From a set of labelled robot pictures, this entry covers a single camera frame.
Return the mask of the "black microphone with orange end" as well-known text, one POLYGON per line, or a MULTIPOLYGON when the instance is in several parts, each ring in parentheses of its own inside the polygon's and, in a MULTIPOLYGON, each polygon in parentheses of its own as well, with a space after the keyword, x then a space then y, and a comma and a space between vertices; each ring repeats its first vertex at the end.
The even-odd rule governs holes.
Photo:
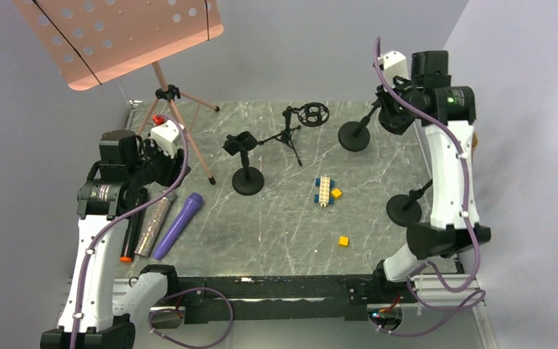
MULTIPOLYGON (((149 201, 149 193, 147 188, 140 188, 134 208, 143 206, 149 201)), ((128 218, 128 227, 124 237, 121 250, 120 262, 130 264, 134 259, 134 252, 140 239, 140 232, 144 221, 146 209, 143 209, 128 218)))

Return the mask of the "purple microphone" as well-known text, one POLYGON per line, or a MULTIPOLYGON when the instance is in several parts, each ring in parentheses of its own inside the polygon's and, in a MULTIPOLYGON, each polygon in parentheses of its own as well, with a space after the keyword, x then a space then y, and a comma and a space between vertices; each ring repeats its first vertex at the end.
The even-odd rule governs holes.
POLYGON ((186 199, 179 214, 170 225, 165 236, 161 239, 159 245, 152 253, 152 258, 155 260, 162 260, 173 245, 177 242, 178 238, 188 226, 192 218, 203 206, 203 197, 199 193, 191 193, 186 199))

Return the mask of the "purple mic black stand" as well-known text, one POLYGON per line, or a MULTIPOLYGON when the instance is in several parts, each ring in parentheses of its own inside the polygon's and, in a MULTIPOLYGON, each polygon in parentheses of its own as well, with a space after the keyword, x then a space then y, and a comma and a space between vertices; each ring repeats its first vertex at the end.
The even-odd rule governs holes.
POLYGON ((370 111, 360 121, 348 121, 338 131, 338 141, 343 149, 350 152, 360 152, 368 147, 371 136, 368 124, 373 115, 382 106, 380 100, 372 103, 370 111))

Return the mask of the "rhinestone silver microphone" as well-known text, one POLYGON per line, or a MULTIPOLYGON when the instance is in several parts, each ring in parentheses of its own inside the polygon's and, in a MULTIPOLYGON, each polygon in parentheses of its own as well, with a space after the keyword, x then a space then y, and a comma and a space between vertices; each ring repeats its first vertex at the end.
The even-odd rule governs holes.
POLYGON ((172 192, 157 202, 149 221, 141 232, 137 247, 134 250, 136 255, 142 257, 150 256, 171 204, 176 199, 177 194, 172 192))

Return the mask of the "black tripod mic stand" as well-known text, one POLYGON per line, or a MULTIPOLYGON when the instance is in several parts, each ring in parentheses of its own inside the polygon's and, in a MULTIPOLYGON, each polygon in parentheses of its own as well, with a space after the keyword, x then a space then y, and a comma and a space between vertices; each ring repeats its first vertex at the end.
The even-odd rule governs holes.
POLYGON ((297 164, 301 167, 302 161, 292 140, 294 132, 302 127, 321 127, 330 118, 330 110, 327 105, 319 102, 305 103, 295 108, 289 105, 283 112, 282 116, 285 121, 285 127, 276 135, 260 140, 258 145, 264 145, 271 140, 276 140, 294 152, 297 164))

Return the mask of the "black round-base desk mic stand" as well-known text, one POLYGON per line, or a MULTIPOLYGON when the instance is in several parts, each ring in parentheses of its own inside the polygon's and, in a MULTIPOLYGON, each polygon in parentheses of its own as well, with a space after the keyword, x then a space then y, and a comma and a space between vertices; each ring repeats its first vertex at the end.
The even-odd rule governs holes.
POLYGON ((233 189, 242 196, 252 196, 264 186, 263 174, 251 167, 248 153, 258 146, 258 140, 249 131, 227 135, 223 149, 231 156, 240 155, 241 168, 232 176, 233 189))

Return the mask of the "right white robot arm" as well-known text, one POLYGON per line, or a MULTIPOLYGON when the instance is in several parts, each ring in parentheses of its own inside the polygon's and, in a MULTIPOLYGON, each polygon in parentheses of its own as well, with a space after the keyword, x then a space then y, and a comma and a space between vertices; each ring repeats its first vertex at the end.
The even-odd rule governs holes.
POLYGON ((445 50, 416 52, 412 67, 397 52, 374 52, 373 66, 385 99, 387 126, 398 131, 398 119, 420 119, 429 144, 433 203, 426 222, 408 225, 406 242, 383 262, 384 275, 371 284, 373 296, 389 302, 400 292, 399 281, 434 258, 466 250, 474 252, 474 270, 481 262, 480 246, 491 229, 480 222, 473 193, 472 144, 476 115, 474 90, 454 86, 445 50))

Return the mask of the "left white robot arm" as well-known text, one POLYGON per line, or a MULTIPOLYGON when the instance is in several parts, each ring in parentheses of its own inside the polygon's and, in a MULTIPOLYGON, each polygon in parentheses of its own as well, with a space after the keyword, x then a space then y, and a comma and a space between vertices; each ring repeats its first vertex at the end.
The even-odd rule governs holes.
POLYGON ((132 348, 136 326, 158 301, 179 296, 177 272, 152 265, 122 301, 113 299, 121 257, 134 253, 145 210, 152 204, 147 186, 173 191, 189 172, 185 133, 177 127, 141 137, 131 130, 106 132, 100 157, 77 194, 78 251, 65 308, 42 348, 132 348))

